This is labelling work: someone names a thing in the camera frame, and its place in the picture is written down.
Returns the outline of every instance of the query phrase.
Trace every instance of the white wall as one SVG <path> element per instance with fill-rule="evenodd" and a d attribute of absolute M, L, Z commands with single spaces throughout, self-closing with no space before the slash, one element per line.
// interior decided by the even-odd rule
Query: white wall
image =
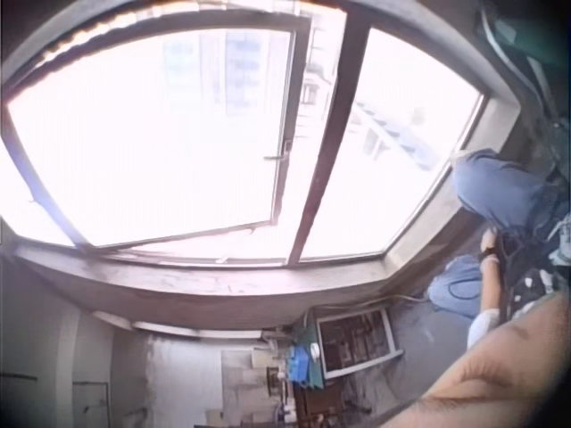
<path fill-rule="evenodd" d="M 0 268 L 2 372 L 37 378 L 2 378 L 3 415 L 12 415 L 21 426 L 72 428 L 74 371 L 99 377 L 107 365 L 109 373 L 112 329 L 110 338 L 111 327 L 95 326 L 25 268 L 3 259 Z M 79 330 L 83 333 L 75 357 Z"/>
<path fill-rule="evenodd" d="M 73 382 L 109 382 L 114 327 L 82 314 L 73 360 Z"/>
<path fill-rule="evenodd" d="M 112 426 L 121 428 L 123 418 L 142 407 L 148 410 L 145 428 L 206 424 L 207 410 L 223 408 L 222 351 L 252 348 L 116 330 Z"/>

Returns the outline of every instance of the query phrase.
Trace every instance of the shoe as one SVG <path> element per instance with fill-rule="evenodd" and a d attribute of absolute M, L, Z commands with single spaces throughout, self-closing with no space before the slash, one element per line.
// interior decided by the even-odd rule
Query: shoe
<path fill-rule="evenodd" d="M 571 213 L 557 223 L 550 233 L 550 239 L 559 231 L 559 248 L 550 254 L 554 266 L 571 267 Z"/>

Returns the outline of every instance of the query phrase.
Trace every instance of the wire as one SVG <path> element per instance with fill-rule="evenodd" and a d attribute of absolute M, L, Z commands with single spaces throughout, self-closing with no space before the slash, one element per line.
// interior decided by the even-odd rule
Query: wire
<path fill-rule="evenodd" d="M 506 53 L 503 52 L 500 45 L 498 44 L 495 37 L 493 36 L 492 29 L 490 28 L 490 22 L 488 21 L 488 16 L 486 15 L 486 12 L 484 9 L 484 5 L 482 5 L 480 7 L 480 15 L 482 17 L 482 27 L 484 28 L 485 36 L 486 36 L 490 46 L 495 51 L 495 53 L 500 57 L 500 59 L 503 61 L 503 63 L 506 64 L 506 67 L 508 67 L 508 69 L 512 73 L 514 73 L 519 78 L 519 80 L 521 80 L 521 82 L 525 86 L 527 86 L 527 88 L 535 95 L 535 98 L 537 99 L 538 104 L 540 105 L 542 111 L 544 111 L 543 99 L 539 95 L 539 93 L 537 92 L 535 85 L 531 82 L 531 80 L 529 80 L 525 76 L 524 73 L 522 73 L 519 70 L 518 67 L 516 67 L 516 65 L 511 61 L 511 59 L 506 55 Z"/>
<path fill-rule="evenodd" d="M 358 302 L 358 303 L 347 303 L 346 305 L 316 305 L 316 306 L 313 306 L 313 307 L 307 309 L 305 311 L 305 313 L 303 314 L 303 328 L 307 327 L 307 317 L 313 309 L 322 308 L 322 309 L 344 310 L 344 309 L 365 308 L 369 305 L 373 305 L 375 303 L 379 303 L 381 301 L 390 300 L 390 299 L 403 299 L 403 300 L 412 301 L 415 303 L 425 303 L 425 302 L 429 301 L 429 299 L 427 297 L 423 297 L 420 299 L 418 297 L 405 296 L 403 294 L 393 294 L 391 296 L 384 296 L 384 297 L 380 297 L 377 299 L 362 301 L 362 302 Z"/>
<path fill-rule="evenodd" d="M 449 295 L 452 296 L 454 299 L 458 299 L 458 300 L 473 300 L 473 299 L 477 299 L 477 298 L 480 297 L 480 295 L 481 295 L 480 292 L 477 292 L 476 294 L 474 294 L 473 296 L 470 296 L 470 297 L 462 297 L 462 296 L 459 296 L 458 294 L 455 294 L 455 293 L 452 291 L 452 286 L 453 286 L 453 285 L 456 285 L 456 284 L 458 284 L 458 283 L 448 284 L 448 293 L 449 293 Z"/>

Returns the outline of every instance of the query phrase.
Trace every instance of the blue jeans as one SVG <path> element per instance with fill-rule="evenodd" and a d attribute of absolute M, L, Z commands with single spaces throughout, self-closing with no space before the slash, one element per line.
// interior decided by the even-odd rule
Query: blue jeans
<path fill-rule="evenodd" d="M 458 159 L 453 180 L 464 208 L 499 230 L 519 227 L 545 241 L 551 229 L 569 212 L 564 190 L 525 172 L 514 162 L 501 160 L 490 149 Z M 428 297 L 441 309 L 475 317 L 480 307 L 481 286 L 478 261 L 461 256 L 433 280 Z"/>
<path fill-rule="evenodd" d="M 501 160 L 491 149 L 460 158 L 453 179 L 464 208 L 500 230 L 521 227 L 544 241 L 569 212 L 565 191 Z"/>

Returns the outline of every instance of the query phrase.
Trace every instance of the hand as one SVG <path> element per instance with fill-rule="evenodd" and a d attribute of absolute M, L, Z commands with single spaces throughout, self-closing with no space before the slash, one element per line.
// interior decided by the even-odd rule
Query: hand
<path fill-rule="evenodd" d="M 495 248 L 496 246 L 496 234 L 489 228 L 484 232 L 482 236 L 482 243 L 480 244 L 480 251 L 484 251 L 487 248 Z"/>

